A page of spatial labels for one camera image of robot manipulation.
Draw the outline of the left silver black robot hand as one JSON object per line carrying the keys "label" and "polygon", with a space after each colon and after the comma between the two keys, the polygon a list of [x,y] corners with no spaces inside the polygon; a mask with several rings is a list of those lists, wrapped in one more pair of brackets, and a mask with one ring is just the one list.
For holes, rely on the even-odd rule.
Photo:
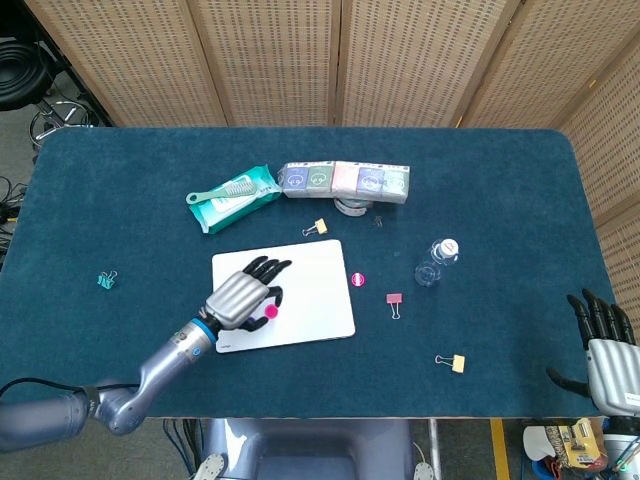
{"label": "left silver black robot hand", "polygon": [[215,337],[221,331],[261,329],[269,318],[266,315],[254,318],[251,314],[265,300],[272,300],[277,308],[280,307],[283,289],[271,286],[271,282],[291,264],[291,260],[256,257],[213,291],[199,310],[200,321]]}

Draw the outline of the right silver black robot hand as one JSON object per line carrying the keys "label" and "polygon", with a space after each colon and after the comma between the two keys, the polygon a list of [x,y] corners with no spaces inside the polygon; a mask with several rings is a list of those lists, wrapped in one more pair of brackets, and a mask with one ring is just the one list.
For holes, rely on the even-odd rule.
{"label": "right silver black robot hand", "polygon": [[639,416],[639,343],[630,319],[588,289],[569,294],[584,350],[588,380],[579,382],[548,367],[547,376],[561,389],[590,399],[607,417]]}

